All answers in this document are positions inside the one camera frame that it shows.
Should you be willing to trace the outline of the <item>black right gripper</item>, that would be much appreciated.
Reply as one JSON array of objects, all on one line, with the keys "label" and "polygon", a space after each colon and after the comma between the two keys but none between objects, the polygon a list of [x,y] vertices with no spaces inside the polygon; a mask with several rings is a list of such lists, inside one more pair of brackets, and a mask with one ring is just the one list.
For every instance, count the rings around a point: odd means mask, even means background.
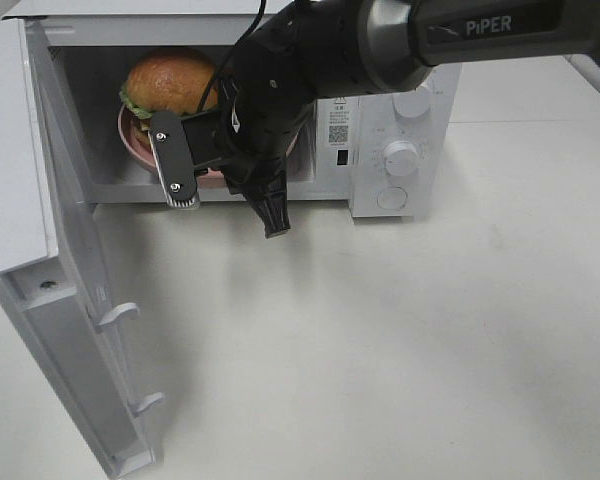
[{"label": "black right gripper", "polygon": [[291,229],[288,151],[314,107],[292,97],[223,95],[218,107],[182,121],[195,169],[222,173],[232,195],[242,195],[267,239]]}]

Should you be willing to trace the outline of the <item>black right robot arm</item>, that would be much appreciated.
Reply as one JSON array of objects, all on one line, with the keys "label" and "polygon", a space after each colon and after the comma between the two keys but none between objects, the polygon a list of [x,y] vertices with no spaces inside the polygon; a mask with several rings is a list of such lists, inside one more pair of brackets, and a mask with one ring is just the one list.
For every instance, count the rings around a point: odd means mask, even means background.
[{"label": "black right robot arm", "polygon": [[600,1],[295,1],[258,18],[217,70],[219,118],[184,122],[190,159],[174,202],[197,198],[198,173],[221,171],[267,236],[286,232],[286,151],[319,99],[416,89],[439,65],[584,54],[600,68]]}]

